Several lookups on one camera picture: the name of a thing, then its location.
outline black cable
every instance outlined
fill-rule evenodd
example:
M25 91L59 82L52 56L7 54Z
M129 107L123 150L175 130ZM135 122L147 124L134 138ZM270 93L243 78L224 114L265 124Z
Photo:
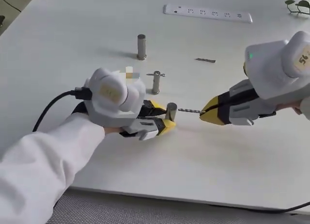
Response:
M9 6L13 7L14 9L18 10L19 12L21 12L21 10L19 10L17 7L14 7L12 4L10 4L8 1L3 0L6 4L8 4Z
M306 202L304 204L301 204L299 206L291 207L291 208L285 208L285 209L255 209L255 208L242 208L242 207L228 207L228 206L219 206L219 205L210 205L214 207L222 207L222 208L234 208L234 209L240 209L255 213L266 213L266 214L281 214L281 213L287 213L291 212L300 208L304 208L310 205L310 202Z
M60 94L59 96L55 97L43 110L42 114L40 115L37 123L35 123L35 126L33 128L33 132L36 132L39 128L39 125L41 124L44 116L46 115L47 111L61 98L65 96L75 96L76 99L82 99L82 100L91 100L93 97L93 93L91 90L87 87L77 87L75 90L71 90L68 92L64 92Z
M64 92L62 94L60 94L59 96L57 96L56 98L54 98L43 110L42 114L40 115L37 123L35 123L35 126L33 128L33 132L36 132L38 130L39 125L41 124L44 116L46 115L47 111L53 106L53 104L55 104L58 100L60 100L61 98L65 97L65 96L75 96L76 92L75 91L68 91L68 92Z

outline white table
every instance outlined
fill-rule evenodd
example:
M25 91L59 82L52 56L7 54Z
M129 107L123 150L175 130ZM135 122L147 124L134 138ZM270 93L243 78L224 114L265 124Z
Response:
M0 37L2 152L31 132L53 97L101 66L133 66L148 88L146 74L160 70L161 92L148 99L201 109L245 78L246 46L310 30L310 20L288 15L284 1L33 0ZM164 15L167 3L250 12L254 23ZM135 59L138 34L147 37L143 62ZM77 103L59 101L40 130L55 127ZM219 127L179 112L176 122L173 132L150 141L108 136L73 186L243 207L310 200L310 123L303 116L284 110L253 127Z

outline floor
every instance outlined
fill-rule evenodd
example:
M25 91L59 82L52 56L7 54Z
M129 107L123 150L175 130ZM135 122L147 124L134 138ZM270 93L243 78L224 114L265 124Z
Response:
M28 5L31 0L0 0L0 16L5 16L5 20L0 28L0 35L9 27L9 25L19 15L20 11Z

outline label sticker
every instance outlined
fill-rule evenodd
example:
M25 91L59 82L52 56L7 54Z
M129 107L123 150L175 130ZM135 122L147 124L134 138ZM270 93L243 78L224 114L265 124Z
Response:
M113 87L102 85L99 94L111 100L113 103L118 103L121 99L121 93Z
M301 54L295 59L294 66L299 71L304 71L310 67L310 45L304 47Z

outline gray carpet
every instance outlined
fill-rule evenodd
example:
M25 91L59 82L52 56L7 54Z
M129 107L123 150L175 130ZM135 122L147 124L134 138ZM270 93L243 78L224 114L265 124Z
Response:
M68 190L48 224L304 224L298 215Z

